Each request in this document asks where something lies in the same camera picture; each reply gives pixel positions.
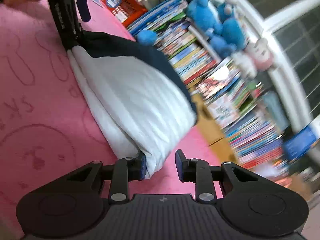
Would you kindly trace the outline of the white and navy jacket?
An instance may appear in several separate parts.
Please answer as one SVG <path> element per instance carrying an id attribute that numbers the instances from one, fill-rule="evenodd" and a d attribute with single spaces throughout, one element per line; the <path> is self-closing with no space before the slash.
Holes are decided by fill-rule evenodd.
<path id="1" fill-rule="evenodd" d="M 146 178 L 197 122 L 190 94 L 155 47 L 85 32 L 67 51 L 89 110 L 117 158 L 146 157 Z"/>

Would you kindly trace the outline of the wooden storage box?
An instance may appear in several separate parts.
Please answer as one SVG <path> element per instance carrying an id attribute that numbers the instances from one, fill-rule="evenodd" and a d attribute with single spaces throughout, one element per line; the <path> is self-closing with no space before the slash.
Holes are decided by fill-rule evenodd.
<path id="1" fill-rule="evenodd" d="M 197 124 L 196 127 L 207 142 L 207 146 L 220 162 L 231 161 L 238 163 L 231 146 L 226 139 L 222 129 L 218 126 L 215 119 L 207 109 L 200 94 L 191 96 L 193 103 L 197 109 Z"/>

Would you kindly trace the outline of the red plastic basket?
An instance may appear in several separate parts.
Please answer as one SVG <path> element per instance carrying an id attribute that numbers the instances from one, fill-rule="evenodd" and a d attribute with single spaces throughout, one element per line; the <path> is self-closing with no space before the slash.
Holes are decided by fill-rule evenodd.
<path id="1" fill-rule="evenodd" d="M 137 0 L 101 0 L 103 5 L 121 22 L 128 27 L 142 15 L 147 9 Z"/>

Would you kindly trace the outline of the row of colourful books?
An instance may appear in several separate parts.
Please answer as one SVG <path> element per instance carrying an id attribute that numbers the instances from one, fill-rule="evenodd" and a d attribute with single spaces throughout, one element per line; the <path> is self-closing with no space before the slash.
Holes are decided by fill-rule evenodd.
<path id="1" fill-rule="evenodd" d="M 283 134 L 260 96 L 255 78 L 243 78 L 232 55 L 221 59 L 207 35 L 186 15 L 190 2 L 167 0 L 128 27 L 157 33 L 154 47 L 165 55 L 182 82 L 222 129 L 238 164 L 268 177 L 288 172 Z"/>

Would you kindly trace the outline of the small blue plush ball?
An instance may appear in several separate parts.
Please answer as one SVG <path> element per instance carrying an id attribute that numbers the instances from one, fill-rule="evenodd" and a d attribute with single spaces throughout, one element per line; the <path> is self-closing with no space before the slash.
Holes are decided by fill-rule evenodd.
<path id="1" fill-rule="evenodd" d="M 157 33 L 151 30 L 142 30 L 137 34 L 136 40 L 140 44 L 153 46 L 157 40 Z"/>

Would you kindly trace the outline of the pink rabbit-pattern blanket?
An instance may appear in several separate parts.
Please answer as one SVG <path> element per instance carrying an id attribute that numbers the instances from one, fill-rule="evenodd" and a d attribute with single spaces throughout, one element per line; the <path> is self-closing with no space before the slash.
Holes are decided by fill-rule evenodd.
<path id="1" fill-rule="evenodd" d="M 29 191 L 115 155 L 78 87 L 46 0 L 1 5 L 1 223 Z"/>

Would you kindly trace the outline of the pink and white plush toy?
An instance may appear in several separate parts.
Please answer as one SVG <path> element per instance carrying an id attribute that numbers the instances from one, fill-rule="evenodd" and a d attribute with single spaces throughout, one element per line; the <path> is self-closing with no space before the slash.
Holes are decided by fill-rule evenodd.
<path id="1" fill-rule="evenodd" d="M 274 62 L 274 56 L 265 38 L 255 43 L 249 42 L 244 50 L 235 52 L 232 59 L 244 79 L 254 79 L 258 72 L 268 70 Z"/>

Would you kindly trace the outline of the blue plush toy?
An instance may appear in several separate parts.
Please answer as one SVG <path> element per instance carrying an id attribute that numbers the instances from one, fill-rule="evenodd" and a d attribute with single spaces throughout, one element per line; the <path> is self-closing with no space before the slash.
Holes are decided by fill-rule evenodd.
<path id="1" fill-rule="evenodd" d="M 207 35 L 210 46 L 221 59 L 246 47 L 235 7 L 235 0 L 225 0 L 217 7 L 215 16 L 209 8 L 209 0 L 192 0 L 186 10 L 186 15 Z"/>

